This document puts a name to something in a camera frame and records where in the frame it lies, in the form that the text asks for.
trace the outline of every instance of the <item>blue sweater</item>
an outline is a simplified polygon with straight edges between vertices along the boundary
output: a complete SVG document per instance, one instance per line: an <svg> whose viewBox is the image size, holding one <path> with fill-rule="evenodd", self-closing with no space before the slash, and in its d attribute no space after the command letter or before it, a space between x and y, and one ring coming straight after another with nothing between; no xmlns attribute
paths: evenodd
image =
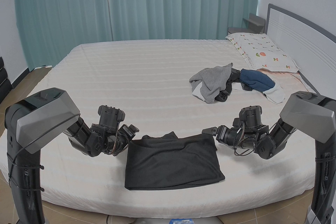
<svg viewBox="0 0 336 224"><path fill-rule="evenodd" d="M257 70L242 69L239 79L240 82L249 85L259 92L267 91L275 86L275 83L271 78Z"/></svg>

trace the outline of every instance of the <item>white pillow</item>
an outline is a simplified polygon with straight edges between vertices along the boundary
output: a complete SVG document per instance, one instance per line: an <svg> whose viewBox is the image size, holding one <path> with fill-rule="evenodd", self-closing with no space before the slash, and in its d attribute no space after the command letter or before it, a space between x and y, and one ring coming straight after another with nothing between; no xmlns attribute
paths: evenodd
<svg viewBox="0 0 336 224"><path fill-rule="evenodd" d="M280 50L264 33L232 33L226 37L252 70L296 73L294 60Z"/></svg>

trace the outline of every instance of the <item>folded black shirt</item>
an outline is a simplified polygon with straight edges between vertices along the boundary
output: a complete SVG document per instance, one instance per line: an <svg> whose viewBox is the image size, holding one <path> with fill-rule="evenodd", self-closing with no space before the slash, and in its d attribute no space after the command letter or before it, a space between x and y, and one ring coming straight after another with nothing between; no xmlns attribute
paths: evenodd
<svg viewBox="0 0 336 224"><path fill-rule="evenodd" d="M128 146L125 188L129 190L182 189L225 179L212 135L160 138L145 135Z"/></svg>

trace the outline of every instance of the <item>mattress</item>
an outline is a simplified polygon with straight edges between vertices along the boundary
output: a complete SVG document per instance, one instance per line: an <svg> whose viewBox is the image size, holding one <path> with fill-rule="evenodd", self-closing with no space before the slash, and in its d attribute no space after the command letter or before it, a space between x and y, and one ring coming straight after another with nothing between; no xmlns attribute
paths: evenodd
<svg viewBox="0 0 336 224"><path fill-rule="evenodd" d="M189 78L205 67L233 62L248 68L224 40L143 40L84 44L75 47L40 81L32 93L50 87L66 90L87 125L98 123L100 105L126 113L125 124L143 135L178 137L212 126L231 126L241 108L262 106L262 122L273 125L285 102L273 104L260 92L234 90L225 103L206 104L191 94ZM271 74L286 93L305 90L288 73ZM60 134L41 150L45 201L109 215L198 218L255 208L303 193L314 185L314 140L300 131L269 160L256 154L236 157L216 142L226 179L180 190L130 191L124 188L127 151L117 157L91 158L73 149ZM6 130L0 138L0 169L8 178Z"/></svg>

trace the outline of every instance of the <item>gray knit cloth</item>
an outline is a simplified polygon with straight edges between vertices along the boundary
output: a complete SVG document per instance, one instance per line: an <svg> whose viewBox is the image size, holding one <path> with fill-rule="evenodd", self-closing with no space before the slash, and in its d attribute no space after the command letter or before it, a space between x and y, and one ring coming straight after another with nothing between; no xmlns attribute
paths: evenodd
<svg viewBox="0 0 336 224"><path fill-rule="evenodd" d="M204 68L189 79L191 90L194 91L197 85L203 81L200 92L207 104L212 103L219 92L225 90L232 66L233 63L229 63L226 66Z"/></svg>

